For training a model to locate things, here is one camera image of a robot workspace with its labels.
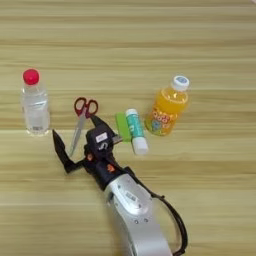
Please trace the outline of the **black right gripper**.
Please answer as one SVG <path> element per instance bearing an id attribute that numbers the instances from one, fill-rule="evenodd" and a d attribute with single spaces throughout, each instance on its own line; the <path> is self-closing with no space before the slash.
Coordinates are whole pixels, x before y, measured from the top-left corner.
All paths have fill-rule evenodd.
<path id="1" fill-rule="evenodd" d="M 95 127 L 103 127 L 109 133 L 114 134 L 114 131 L 110 126 L 97 115 L 92 115 L 91 120 Z M 133 171 L 129 167 L 120 167 L 113 157 L 110 159 L 99 160 L 91 152 L 86 153 L 85 157 L 81 161 L 74 163 L 67 155 L 65 144 L 59 134 L 53 130 L 52 135 L 55 152 L 62 162 L 65 171 L 67 173 L 71 173 L 84 167 L 85 170 L 94 177 L 102 191 L 104 191 L 106 187 L 119 176 L 124 174 L 129 174 L 131 176 L 134 175 Z"/>

